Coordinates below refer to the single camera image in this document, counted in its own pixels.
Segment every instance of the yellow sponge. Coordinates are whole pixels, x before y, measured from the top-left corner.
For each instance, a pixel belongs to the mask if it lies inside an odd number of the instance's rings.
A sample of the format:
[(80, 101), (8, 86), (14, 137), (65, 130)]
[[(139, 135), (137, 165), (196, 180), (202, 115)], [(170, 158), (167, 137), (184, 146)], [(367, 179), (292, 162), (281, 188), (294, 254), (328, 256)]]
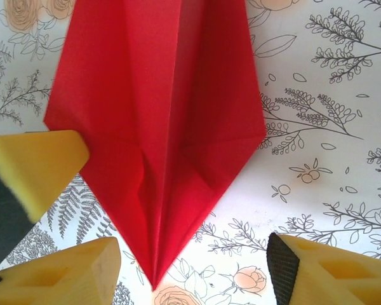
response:
[(37, 222), (89, 158), (72, 130), (0, 136), (0, 180)]
[(381, 260), (273, 233), (267, 262), (277, 305), (381, 305)]
[(0, 271), (0, 305), (110, 305), (117, 239), (100, 238)]

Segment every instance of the peach flower drawing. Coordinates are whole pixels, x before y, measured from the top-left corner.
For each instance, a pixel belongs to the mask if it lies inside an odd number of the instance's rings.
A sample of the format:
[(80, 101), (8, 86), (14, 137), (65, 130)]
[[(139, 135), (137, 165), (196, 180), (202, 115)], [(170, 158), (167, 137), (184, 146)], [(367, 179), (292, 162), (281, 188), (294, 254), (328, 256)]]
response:
[(68, 18), (74, 9), (75, 0), (41, 0), (49, 16), (56, 19)]
[(189, 291), (178, 286), (162, 289), (154, 299), (154, 305), (202, 305)]
[(28, 33), (37, 22), (40, 0), (5, 0), (4, 9), (10, 28), (19, 33)]
[(280, 11), (289, 8), (299, 0), (251, 0), (250, 3), (256, 8), (263, 8), (269, 11)]
[(232, 286), (222, 292), (223, 294), (235, 288), (236, 291), (240, 289), (242, 292), (260, 295), (267, 285), (267, 276), (255, 266), (241, 268), (233, 276), (224, 276), (232, 281)]

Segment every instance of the sponge hole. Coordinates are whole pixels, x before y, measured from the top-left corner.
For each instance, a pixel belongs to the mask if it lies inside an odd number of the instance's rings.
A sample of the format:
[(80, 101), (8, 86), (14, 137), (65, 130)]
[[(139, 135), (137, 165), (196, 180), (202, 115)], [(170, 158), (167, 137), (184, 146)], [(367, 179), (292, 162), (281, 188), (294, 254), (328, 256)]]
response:
[(23, 280), (20, 286), (28, 287), (47, 287), (54, 286), (68, 272), (67, 268), (60, 269), (43, 269), (32, 273)]
[(351, 292), (364, 303), (364, 305), (381, 305), (381, 288), (359, 287), (352, 288)]
[(320, 265), (336, 279), (375, 278), (375, 274), (356, 261), (321, 261)]
[(302, 249), (302, 250), (315, 250), (318, 248), (318, 245), (314, 243), (313, 241), (307, 241), (307, 240), (301, 240), (301, 239), (297, 241), (297, 246), (299, 249)]

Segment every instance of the origami crane base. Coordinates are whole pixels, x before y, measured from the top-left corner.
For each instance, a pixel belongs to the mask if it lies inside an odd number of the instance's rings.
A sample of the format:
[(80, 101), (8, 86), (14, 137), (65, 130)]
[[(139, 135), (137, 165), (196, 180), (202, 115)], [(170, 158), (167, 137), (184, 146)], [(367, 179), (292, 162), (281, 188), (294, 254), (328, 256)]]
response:
[(264, 139), (244, 1), (77, 0), (44, 121), (156, 288)]

